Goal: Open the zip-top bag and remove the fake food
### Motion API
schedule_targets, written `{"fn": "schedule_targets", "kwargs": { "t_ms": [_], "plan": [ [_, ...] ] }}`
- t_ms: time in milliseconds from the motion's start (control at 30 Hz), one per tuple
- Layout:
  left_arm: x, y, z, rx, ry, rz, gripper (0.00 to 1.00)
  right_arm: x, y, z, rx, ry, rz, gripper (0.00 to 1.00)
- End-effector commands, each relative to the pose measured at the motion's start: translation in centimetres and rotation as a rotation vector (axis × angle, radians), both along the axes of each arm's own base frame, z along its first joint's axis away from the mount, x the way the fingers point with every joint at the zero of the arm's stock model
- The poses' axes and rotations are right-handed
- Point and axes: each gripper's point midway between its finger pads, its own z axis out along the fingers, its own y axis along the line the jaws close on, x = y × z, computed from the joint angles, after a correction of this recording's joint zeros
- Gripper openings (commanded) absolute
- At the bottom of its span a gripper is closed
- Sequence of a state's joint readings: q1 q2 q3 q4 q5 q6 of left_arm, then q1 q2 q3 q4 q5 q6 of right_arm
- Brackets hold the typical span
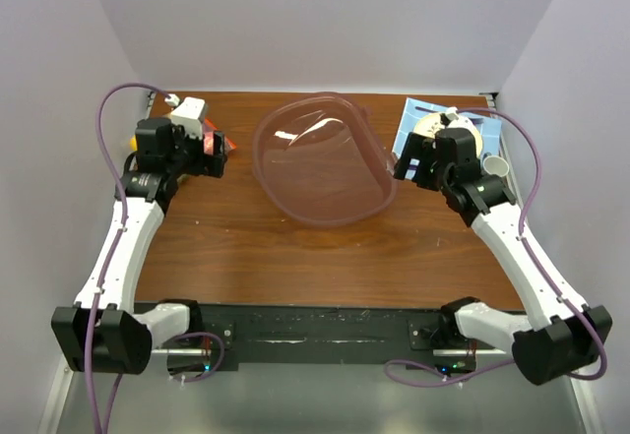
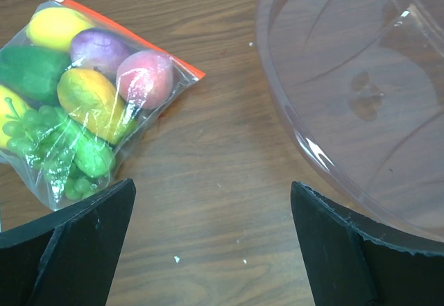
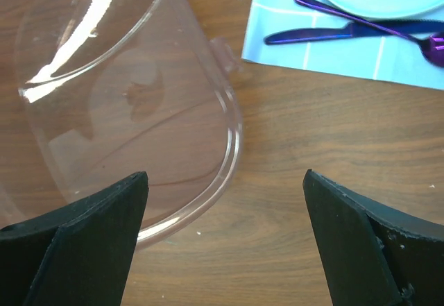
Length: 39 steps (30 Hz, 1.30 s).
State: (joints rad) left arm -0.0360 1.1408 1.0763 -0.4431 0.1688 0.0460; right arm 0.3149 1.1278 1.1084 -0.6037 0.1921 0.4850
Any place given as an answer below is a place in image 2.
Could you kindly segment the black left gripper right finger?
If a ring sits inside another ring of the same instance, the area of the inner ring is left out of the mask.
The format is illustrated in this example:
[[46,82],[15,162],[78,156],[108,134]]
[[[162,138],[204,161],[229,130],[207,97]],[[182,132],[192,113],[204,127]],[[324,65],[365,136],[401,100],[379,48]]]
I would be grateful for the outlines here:
[[291,210],[316,305],[442,305],[443,243],[378,223],[293,182]]

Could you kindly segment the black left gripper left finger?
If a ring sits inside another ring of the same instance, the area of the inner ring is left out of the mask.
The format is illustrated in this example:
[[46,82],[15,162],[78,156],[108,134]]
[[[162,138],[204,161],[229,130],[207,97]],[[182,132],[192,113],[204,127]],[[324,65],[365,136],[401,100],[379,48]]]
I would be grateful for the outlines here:
[[1,233],[2,305],[105,305],[136,189],[122,180]]

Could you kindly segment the clear zip top bag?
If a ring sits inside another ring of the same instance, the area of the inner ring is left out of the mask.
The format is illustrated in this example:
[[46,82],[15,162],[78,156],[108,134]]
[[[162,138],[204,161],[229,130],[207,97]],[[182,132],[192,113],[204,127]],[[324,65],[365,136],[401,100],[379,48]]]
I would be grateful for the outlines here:
[[39,5],[1,48],[1,161],[56,211],[110,185],[202,71],[73,1]]

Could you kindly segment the pink fake peach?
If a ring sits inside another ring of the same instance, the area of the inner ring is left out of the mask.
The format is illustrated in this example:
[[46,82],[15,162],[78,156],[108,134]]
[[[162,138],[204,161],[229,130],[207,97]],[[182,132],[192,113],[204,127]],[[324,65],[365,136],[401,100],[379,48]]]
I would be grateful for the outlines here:
[[119,65],[116,87],[128,103],[145,110],[156,109],[173,89],[173,62],[159,51],[134,53]]

